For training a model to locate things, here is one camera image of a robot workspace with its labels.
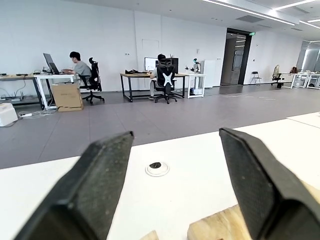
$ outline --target computer monitor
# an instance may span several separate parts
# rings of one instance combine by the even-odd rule
[[[127,132],[92,143],[54,185],[15,240],[106,240],[133,139],[133,133]]]
[[[154,57],[145,57],[144,58],[144,70],[145,71],[153,71],[156,68],[157,58]]]
[[[56,64],[54,63],[54,61],[52,60],[51,55],[48,53],[44,53],[43,56],[45,58],[46,64],[48,65],[51,73],[55,74],[55,75],[59,75],[60,74],[59,70],[58,70]]]
[[[232,187],[254,240],[320,239],[320,204],[264,143],[219,131]]]

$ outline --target air vent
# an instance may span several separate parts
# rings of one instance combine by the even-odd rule
[[[259,17],[255,17],[255,16],[247,15],[247,16],[239,17],[236,20],[240,20],[240,21],[244,21],[244,22],[253,24],[253,23],[257,23],[257,22],[263,21],[264,19],[259,18]]]
[[[301,29],[299,29],[299,28],[295,28],[295,27],[292,27],[291,29],[292,29],[292,30],[299,31],[299,32],[303,31],[303,30],[301,30]]]
[[[267,26],[267,25],[262,25],[262,24],[258,24],[258,26],[264,27],[264,28],[267,28],[267,29],[272,29],[272,26]]]
[[[295,10],[297,10],[297,11],[299,11],[299,12],[302,12],[302,13],[304,13],[304,14],[309,14],[309,13],[310,13],[310,12],[308,12],[308,11],[306,11],[306,10],[303,10],[303,9],[301,9],[300,7],[297,7],[297,6],[293,6],[292,8],[295,9]]]

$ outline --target gray t-shirt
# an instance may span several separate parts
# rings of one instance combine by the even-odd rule
[[[79,75],[91,77],[91,69],[83,61],[77,62],[77,64],[74,67],[74,71]]]

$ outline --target black desk frame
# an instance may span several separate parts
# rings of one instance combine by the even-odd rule
[[[125,99],[127,99],[130,103],[134,101],[134,98],[146,98],[149,97],[150,95],[133,95],[132,94],[132,87],[131,87],[131,79],[147,79],[150,78],[150,75],[133,75],[133,74],[120,74],[121,77],[121,86],[122,86],[122,95]],[[126,95],[125,93],[125,87],[124,87],[124,78],[128,78],[128,83],[129,83],[129,96]],[[182,78],[182,94],[174,93],[175,96],[185,98],[185,86],[186,86],[186,75],[176,75],[174,78]]]

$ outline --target man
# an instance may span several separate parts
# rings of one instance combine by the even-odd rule
[[[72,62],[75,64],[74,70],[71,69],[63,69],[62,72],[65,74],[78,74],[82,76],[90,76],[91,77],[91,69],[88,67],[87,64],[85,64],[83,61],[81,61],[80,53],[76,51],[72,51],[70,53],[70,58]]]
[[[160,63],[161,60],[166,59],[166,56],[163,54],[159,54],[158,55],[158,61]],[[158,77],[158,72],[157,72],[157,68],[155,68],[153,70],[153,72],[150,75],[151,79],[157,78]],[[149,99],[154,100],[155,98],[155,85],[153,83],[153,81],[150,82],[150,96]]]

